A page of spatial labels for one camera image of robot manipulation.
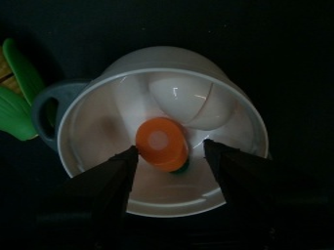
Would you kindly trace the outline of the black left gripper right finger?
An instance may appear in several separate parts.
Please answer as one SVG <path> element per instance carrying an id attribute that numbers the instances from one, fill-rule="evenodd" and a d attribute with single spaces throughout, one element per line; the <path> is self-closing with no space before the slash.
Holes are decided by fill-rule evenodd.
<path id="1" fill-rule="evenodd" d="M 334 250 L 334 189 L 298 169 L 213 140 L 205 159 L 250 250 Z"/>

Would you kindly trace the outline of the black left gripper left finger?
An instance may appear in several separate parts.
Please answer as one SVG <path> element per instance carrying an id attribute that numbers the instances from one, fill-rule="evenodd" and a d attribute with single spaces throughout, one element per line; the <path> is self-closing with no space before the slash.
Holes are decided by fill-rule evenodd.
<path id="1" fill-rule="evenodd" d="M 138 163 L 139 151 L 131 146 L 43 200 L 38 250 L 119 250 Z"/>

